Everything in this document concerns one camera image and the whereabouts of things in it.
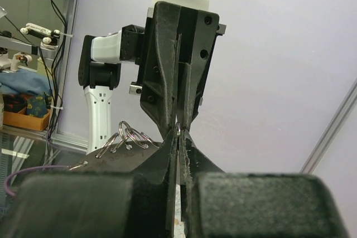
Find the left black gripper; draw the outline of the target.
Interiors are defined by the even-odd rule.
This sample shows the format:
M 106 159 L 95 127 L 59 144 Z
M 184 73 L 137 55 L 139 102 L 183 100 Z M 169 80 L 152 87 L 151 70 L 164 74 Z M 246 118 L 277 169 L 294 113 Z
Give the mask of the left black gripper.
M 198 115 L 215 43 L 226 32 L 220 17 L 195 9 L 157 2 L 146 25 L 123 28 L 120 57 L 138 65 L 135 86 L 140 106 L 161 137 L 173 128 L 175 109 L 183 129 Z

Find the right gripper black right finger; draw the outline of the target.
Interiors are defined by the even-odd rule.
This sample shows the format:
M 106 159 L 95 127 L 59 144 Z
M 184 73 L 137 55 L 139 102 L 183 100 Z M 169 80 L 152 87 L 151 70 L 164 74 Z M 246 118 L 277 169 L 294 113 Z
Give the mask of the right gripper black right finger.
M 187 237 L 348 237 L 323 181 L 309 174 L 226 173 L 183 130 L 178 140 Z

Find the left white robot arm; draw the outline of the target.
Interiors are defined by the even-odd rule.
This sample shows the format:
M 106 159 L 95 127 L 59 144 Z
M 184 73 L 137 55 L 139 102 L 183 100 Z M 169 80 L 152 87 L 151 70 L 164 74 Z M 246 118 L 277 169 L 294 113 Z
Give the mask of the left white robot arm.
M 148 10 L 143 27 L 85 36 L 78 81 L 89 108 L 88 153 L 105 147 L 112 136 L 112 95 L 125 62 L 138 66 L 129 92 L 140 97 L 160 135 L 176 123 L 189 130 L 199 113 L 216 39 L 225 31 L 216 13 L 160 1 Z

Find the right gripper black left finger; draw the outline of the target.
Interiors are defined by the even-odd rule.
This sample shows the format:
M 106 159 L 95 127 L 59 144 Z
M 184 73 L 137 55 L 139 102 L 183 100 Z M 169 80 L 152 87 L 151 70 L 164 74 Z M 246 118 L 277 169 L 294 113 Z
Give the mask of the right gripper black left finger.
M 2 237 L 173 237 L 177 133 L 130 172 L 37 172 L 20 185 Z

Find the large metal keyring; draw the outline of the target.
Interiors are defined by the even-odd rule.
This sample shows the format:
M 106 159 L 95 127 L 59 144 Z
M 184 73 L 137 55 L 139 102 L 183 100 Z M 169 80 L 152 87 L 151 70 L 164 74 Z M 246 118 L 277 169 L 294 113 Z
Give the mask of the large metal keyring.
M 115 132 L 102 147 L 88 153 L 68 167 L 72 172 L 130 172 L 140 166 L 161 146 L 126 121 L 118 124 Z

